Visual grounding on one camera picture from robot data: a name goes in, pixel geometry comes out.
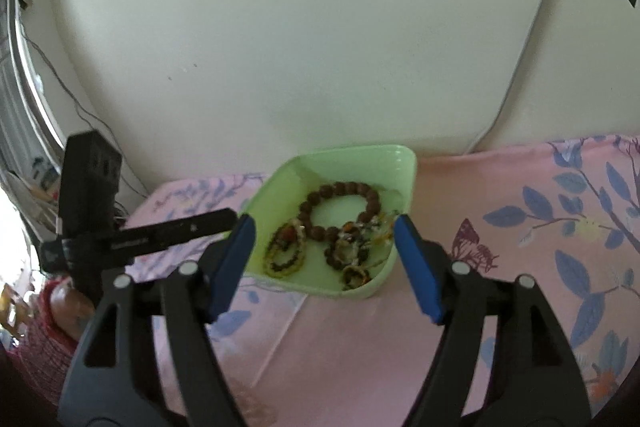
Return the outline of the person's left hand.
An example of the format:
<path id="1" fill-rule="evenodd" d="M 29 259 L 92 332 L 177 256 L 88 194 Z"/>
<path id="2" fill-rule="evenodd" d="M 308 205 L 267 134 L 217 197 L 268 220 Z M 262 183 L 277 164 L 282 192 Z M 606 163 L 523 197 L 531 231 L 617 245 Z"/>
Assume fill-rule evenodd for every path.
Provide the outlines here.
<path id="1" fill-rule="evenodd" d="M 24 338 L 1 350 L 1 379 L 9 396 L 54 416 L 79 340 L 95 313 L 68 277 L 47 282 Z"/>

